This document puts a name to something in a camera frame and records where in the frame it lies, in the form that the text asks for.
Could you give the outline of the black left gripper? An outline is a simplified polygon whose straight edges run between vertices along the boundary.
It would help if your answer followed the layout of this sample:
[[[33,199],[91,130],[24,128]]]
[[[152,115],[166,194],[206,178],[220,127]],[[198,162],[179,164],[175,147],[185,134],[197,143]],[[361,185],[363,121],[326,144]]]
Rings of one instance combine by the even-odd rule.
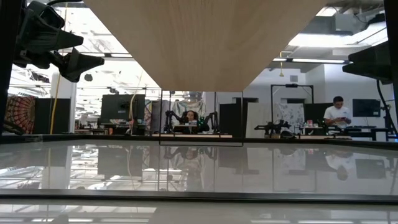
[[[40,1],[22,2],[19,16],[14,64],[25,68],[32,62],[29,58],[52,50],[76,47],[84,38],[70,32],[59,30],[61,17],[56,10]],[[104,64],[104,58],[81,54],[76,48],[62,57],[58,70],[61,76],[72,83],[80,80],[80,75]]]

